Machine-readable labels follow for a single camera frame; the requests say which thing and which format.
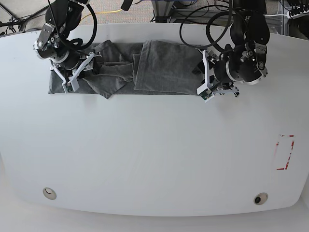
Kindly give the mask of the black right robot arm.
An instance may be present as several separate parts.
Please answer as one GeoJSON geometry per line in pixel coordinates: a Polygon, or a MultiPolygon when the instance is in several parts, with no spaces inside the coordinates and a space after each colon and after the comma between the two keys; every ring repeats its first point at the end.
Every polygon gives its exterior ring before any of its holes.
{"type": "Polygon", "coordinates": [[[51,70],[63,81],[65,88],[76,89],[81,72],[94,68],[94,57],[99,55],[90,49],[98,29],[96,13],[88,0],[56,0],[48,3],[45,24],[34,44],[34,51],[40,59],[51,60],[51,70]],[[90,40],[68,39],[71,31],[82,20],[82,11],[87,8],[93,18],[90,40]]]}

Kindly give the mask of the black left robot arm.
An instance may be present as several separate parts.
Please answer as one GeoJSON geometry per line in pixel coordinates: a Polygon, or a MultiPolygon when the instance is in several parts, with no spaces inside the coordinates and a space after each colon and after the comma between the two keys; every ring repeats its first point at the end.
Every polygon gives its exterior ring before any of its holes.
{"type": "Polygon", "coordinates": [[[267,43],[270,39],[265,19],[266,3],[259,0],[252,3],[246,0],[232,1],[232,9],[215,14],[206,26],[206,36],[211,43],[210,26],[221,16],[228,17],[230,37],[233,45],[224,48],[218,44],[214,48],[220,52],[202,51],[199,68],[204,70],[204,80],[197,94],[208,101],[217,94],[232,93],[239,96],[235,83],[255,85],[268,74],[266,68],[267,43]]]}

